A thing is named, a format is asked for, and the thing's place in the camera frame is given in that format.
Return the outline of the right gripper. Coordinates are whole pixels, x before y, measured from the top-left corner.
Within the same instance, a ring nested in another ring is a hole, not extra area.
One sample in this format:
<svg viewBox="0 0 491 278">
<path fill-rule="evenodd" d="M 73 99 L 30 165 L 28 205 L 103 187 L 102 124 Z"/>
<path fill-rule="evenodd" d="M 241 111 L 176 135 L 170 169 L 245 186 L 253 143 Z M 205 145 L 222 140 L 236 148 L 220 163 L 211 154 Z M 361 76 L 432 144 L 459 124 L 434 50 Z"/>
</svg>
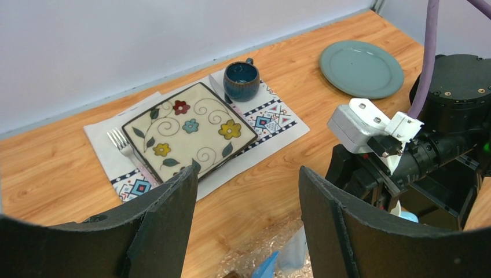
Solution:
<svg viewBox="0 0 491 278">
<path fill-rule="evenodd" d="M 354 154 L 342 144 L 332 149 L 325 179 L 356 198 L 388 212 L 407 192 L 407 186 L 394 181 L 374 154 Z"/>
</svg>

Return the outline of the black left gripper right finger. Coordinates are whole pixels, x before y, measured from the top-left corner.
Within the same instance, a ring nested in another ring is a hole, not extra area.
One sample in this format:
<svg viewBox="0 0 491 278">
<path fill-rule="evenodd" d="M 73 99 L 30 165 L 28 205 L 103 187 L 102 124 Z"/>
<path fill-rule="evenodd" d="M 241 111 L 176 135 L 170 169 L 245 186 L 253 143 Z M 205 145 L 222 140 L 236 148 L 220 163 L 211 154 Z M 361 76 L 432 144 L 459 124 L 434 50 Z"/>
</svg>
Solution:
<svg viewBox="0 0 491 278">
<path fill-rule="evenodd" d="M 490 229 L 457 232 L 392 215 L 299 170 L 314 277 L 489 277 Z"/>
</svg>

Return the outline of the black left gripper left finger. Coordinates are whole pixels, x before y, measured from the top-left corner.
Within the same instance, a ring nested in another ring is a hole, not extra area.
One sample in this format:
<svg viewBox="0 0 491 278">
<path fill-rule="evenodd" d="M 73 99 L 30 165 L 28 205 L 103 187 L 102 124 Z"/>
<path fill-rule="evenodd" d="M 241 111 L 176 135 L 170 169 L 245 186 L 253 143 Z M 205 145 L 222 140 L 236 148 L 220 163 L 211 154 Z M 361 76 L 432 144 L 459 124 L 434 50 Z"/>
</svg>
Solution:
<svg viewBox="0 0 491 278">
<path fill-rule="evenodd" d="M 87 220 L 39 226 L 1 215 L 2 277 L 180 277 L 197 168 Z"/>
</svg>

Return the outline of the white mug with blue handle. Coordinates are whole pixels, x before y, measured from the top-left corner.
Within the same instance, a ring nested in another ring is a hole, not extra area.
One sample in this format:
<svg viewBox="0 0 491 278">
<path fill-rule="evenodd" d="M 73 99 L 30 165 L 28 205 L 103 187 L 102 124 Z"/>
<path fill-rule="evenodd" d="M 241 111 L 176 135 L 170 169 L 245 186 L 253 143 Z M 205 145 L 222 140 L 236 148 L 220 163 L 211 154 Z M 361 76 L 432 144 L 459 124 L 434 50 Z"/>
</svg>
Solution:
<svg viewBox="0 0 491 278">
<path fill-rule="evenodd" d="M 403 218 L 405 220 L 408 220 L 408 221 L 412 221 L 415 223 L 419 222 L 419 219 L 415 214 L 402 209 L 402 206 L 401 206 L 401 203 L 399 200 L 397 201 L 396 206 L 392 210 L 390 210 L 389 213 L 392 215 L 398 216 L 400 218 Z"/>
</svg>

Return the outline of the blue toothpaste tube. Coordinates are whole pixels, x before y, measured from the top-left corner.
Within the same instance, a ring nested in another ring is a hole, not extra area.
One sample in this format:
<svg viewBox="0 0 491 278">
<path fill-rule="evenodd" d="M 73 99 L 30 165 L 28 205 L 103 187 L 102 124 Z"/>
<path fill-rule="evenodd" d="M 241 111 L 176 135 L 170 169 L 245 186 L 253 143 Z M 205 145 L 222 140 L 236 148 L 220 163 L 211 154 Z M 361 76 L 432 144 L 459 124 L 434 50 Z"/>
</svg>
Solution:
<svg viewBox="0 0 491 278">
<path fill-rule="evenodd" d="M 279 251 L 275 251 L 253 271 L 251 278 L 273 278 Z"/>
</svg>

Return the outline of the black compartment organizer box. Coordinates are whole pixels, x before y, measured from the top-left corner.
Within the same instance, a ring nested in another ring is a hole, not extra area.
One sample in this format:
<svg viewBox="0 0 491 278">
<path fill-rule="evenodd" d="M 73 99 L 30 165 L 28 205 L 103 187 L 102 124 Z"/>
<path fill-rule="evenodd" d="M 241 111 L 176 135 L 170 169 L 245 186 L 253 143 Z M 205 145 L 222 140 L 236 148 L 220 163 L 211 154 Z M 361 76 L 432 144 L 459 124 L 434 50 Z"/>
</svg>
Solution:
<svg viewBox="0 0 491 278">
<path fill-rule="evenodd" d="M 462 231 L 483 181 L 478 166 L 468 155 L 443 165 L 408 187 L 402 207 L 421 224 Z"/>
</svg>

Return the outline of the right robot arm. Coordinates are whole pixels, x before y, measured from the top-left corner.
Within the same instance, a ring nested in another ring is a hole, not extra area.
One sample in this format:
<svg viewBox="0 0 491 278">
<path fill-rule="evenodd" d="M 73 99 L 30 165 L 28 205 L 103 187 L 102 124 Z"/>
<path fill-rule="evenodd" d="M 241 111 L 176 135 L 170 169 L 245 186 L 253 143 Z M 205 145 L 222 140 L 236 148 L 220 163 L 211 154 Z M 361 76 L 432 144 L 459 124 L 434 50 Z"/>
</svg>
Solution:
<svg viewBox="0 0 491 278">
<path fill-rule="evenodd" d="M 384 210 L 466 209 L 490 176 L 490 60 L 437 55 L 418 116 L 388 118 L 366 98 L 340 105 L 329 128 L 340 139 L 326 179 Z"/>
</svg>

